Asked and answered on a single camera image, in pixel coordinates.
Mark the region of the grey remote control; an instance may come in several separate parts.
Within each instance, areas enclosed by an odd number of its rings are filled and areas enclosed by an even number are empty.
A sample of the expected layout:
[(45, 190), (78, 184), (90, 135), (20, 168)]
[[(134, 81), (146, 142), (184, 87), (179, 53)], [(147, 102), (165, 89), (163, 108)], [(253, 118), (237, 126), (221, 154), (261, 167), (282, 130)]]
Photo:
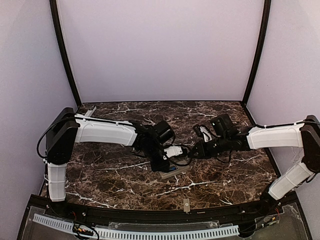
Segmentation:
[[(172, 168), (172, 167), (176, 167), (177, 170), (170, 171), (170, 168)], [(164, 179), (171, 178), (171, 177), (173, 177), (175, 175), (178, 175), (180, 173), (183, 173), (183, 172), (185, 172), (185, 171), (187, 171), (189, 169), (190, 169), (189, 165), (187, 165), (187, 166), (177, 166), (177, 165), (171, 164), (169, 166), (169, 172), (160, 172), (159, 175), (164, 180)]]

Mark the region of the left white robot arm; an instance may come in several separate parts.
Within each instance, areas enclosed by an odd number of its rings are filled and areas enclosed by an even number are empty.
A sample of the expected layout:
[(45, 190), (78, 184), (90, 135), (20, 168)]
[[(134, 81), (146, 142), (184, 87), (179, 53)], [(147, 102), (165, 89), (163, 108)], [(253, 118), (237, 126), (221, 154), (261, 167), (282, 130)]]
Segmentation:
[(66, 168), (75, 143), (108, 143), (133, 147), (150, 160), (154, 172), (167, 173), (169, 159), (183, 151), (179, 146), (165, 146), (175, 139), (175, 133), (166, 121), (143, 125), (132, 121), (114, 121), (75, 114), (66, 107), (46, 130), (45, 156), (48, 194), (52, 202), (66, 199)]

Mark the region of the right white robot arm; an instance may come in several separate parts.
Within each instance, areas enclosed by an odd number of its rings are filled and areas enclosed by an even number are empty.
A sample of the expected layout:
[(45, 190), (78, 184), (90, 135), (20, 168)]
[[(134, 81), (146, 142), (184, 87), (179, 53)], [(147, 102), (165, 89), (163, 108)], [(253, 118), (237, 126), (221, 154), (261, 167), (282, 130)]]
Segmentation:
[(216, 135), (206, 126), (193, 127), (202, 139), (188, 154), (195, 159), (217, 158), (220, 153), (251, 151), (264, 148), (297, 147), (303, 149), (302, 159), (271, 183), (261, 194), (263, 209), (275, 206), (288, 192), (311, 180), (320, 172), (320, 122), (314, 115), (294, 123), (255, 125), (239, 129), (228, 114), (210, 121)]

